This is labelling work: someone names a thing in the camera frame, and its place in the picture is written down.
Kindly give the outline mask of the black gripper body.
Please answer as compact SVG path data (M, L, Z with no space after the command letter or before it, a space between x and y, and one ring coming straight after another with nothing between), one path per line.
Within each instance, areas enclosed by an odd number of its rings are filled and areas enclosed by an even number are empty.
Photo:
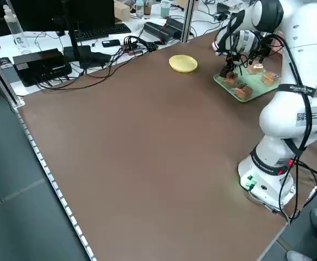
M258 56L260 57L261 54L265 55L265 58L269 56L271 52L271 38L270 37L263 37L260 38L258 42Z
M241 59L241 54L236 52L227 53L227 66L235 67L243 65L243 60Z

